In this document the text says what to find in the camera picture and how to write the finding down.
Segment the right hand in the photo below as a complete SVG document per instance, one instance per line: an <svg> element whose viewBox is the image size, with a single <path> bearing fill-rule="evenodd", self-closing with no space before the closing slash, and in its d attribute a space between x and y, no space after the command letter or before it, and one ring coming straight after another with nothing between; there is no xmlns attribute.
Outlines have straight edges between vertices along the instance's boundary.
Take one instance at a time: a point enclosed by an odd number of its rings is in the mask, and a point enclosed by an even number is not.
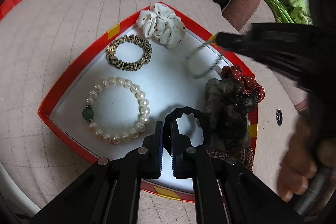
<svg viewBox="0 0 336 224"><path fill-rule="evenodd" d="M288 202L294 194L302 195L309 186L309 179L317 173L317 163L313 160L307 149L311 130L307 119L300 116L295 124L294 134L291 136L288 150L281 162L277 179L277 192L279 197ZM335 139L321 143L318 158L322 164L335 168ZM319 206L325 207L335 191L335 178L333 184L320 199Z"/></svg>

